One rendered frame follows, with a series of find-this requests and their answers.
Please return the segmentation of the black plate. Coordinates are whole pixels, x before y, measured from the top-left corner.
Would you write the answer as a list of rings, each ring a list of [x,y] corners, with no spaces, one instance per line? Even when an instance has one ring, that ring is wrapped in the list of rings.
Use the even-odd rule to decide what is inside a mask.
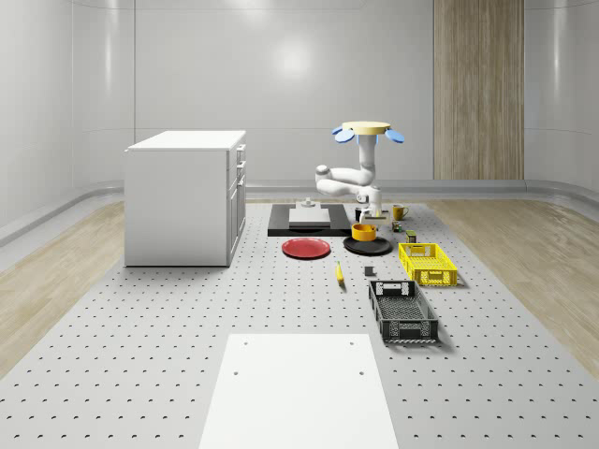
[[[361,241],[347,237],[343,241],[343,246],[351,253],[366,256],[384,255],[392,251],[390,242],[381,237],[377,237],[370,241]]]

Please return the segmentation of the white cabinet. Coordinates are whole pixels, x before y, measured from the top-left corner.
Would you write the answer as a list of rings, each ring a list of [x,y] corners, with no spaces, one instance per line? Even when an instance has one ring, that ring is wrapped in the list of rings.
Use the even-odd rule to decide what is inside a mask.
[[[245,136],[165,131],[125,151],[126,265],[230,265],[245,222]]]

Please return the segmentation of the yellow basket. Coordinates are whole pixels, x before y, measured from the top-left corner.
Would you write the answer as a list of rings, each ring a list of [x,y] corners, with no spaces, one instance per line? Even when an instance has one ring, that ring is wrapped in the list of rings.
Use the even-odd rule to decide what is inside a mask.
[[[400,243],[399,258],[410,280],[420,285],[456,285],[457,268],[436,243]]]

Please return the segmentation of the white board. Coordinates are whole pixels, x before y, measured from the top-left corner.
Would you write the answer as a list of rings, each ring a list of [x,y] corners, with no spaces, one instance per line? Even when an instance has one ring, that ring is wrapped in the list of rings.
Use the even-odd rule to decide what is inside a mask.
[[[232,334],[199,449],[398,449],[366,334]]]

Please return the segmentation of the red plate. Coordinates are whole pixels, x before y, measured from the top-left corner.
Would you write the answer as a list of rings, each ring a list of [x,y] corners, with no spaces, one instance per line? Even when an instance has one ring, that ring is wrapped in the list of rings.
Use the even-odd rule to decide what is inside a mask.
[[[282,251],[289,257],[298,259],[316,259],[330,253],[330,246],[322,239],[296,238],[285,241]]]

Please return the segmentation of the dark grey basket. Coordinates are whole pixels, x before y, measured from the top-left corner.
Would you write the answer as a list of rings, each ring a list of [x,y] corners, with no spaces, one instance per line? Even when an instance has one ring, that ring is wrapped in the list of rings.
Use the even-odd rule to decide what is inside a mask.
[[[384,340],[438,340],[438,317],[416,282],[370,281],[369,296]]]

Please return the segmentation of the black stove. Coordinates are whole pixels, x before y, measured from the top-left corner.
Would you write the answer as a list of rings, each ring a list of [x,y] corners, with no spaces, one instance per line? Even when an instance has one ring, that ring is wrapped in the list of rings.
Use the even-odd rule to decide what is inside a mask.
[[[269,237],[350,237],[351,223],[343,204],[318,203],[321,210],[329,212],[329,224],[292,226],[289,211],[296,208],[291,204],[273,204],[268,226]]]

